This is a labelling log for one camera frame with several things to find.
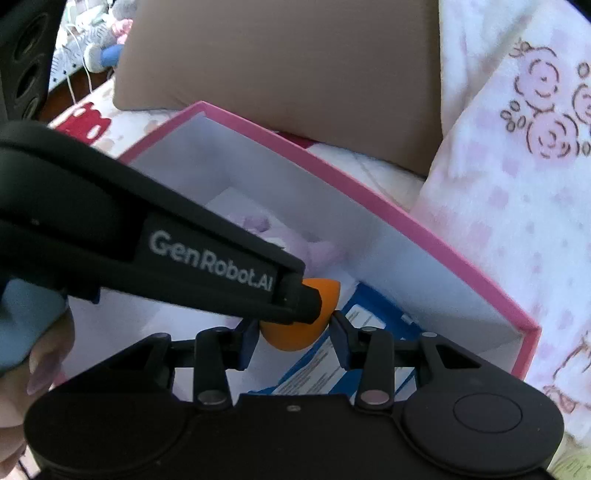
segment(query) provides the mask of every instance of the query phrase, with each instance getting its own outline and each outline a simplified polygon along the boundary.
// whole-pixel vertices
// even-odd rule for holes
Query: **blue package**
[[[394,338],[414,340],[421,328],[382,294],[360,283],[342,312],[356,328],[375,326],[392,333]],[[414,369],[398,368],[396,391],[412,377]],[[346,372],[338,364],[326,330],[314,345],[291,367],[274,387],[258,392],[263,395],[345,394],[352,397],[359,386],[361,370]]]

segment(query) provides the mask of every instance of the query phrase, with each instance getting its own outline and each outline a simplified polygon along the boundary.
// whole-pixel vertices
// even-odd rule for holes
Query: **white blanket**
[[[566,0],[441,21],[447,135],[411,214],[543,326],[527,381],[591,445],[591,24]]]

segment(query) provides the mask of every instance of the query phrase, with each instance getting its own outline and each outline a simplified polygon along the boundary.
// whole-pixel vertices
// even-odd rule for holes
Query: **white cable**
[[[89,90],[89,93],[92,93],[93,92],[92,79],[90,78],[90,73],[89,73],[88,69],[86,68],[86,63],[84,62],[84,50],[82,50],[82,47],[80,46],[80,42],[78,41],[76,36],[72,33],[72,30],[70,30],[70,27],[75,27],[75,25],[68,23],[65,26],[66,26],[66,30],[70,33],[70,35],[76,41],[76,45],[78,45],[78,50],[80,50],[80,55],[82,56],[82,67],[84,68],[84,71],[86,72],[86,78],[88,78],[88,90]]]
[[[68,62],[68,59],[66,58],[66,54],[64,52],[64,49],[61,49],[61,56],[64,59],[64,65],[66,65]],[[68,73],[66,73],[66,81],[68,82],[68,88],[70,89],[70,96],[72,97],[72,105],[75,105],[78,102],[76,102],[76,97],[74,96],[74,89],[72,88],[72,83],[70,81],[70,75]]]

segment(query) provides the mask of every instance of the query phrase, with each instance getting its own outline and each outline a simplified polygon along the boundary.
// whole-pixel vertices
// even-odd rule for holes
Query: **fingernail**
[[[48,353],[39,362],[36,369],[31,373],[31,378],[27,385],[27,393],[34,395],[42,388],[48,387],[53,379],[60,372],[61,358],[59,353]]]

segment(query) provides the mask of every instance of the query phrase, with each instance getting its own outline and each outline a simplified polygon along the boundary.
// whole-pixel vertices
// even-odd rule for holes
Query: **orange ball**
[[[305,278],[302,283],[320,292],[322,298],[320,315],[312,324],[280,325],[260,322],[261,333],[265,340],[279,350],[294,352],[312,345],[326,329],[330,316],[339,302],[340,282],[330,278]]]

